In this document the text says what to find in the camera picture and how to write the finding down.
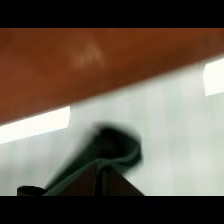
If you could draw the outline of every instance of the white rectangular light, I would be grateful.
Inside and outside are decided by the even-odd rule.
[[[203,79],[206,96],[224,92],[224,59],[206,64]]]
[[[67,128],[69,118],[70,107],[68,106],[0,126],[0,144]]]

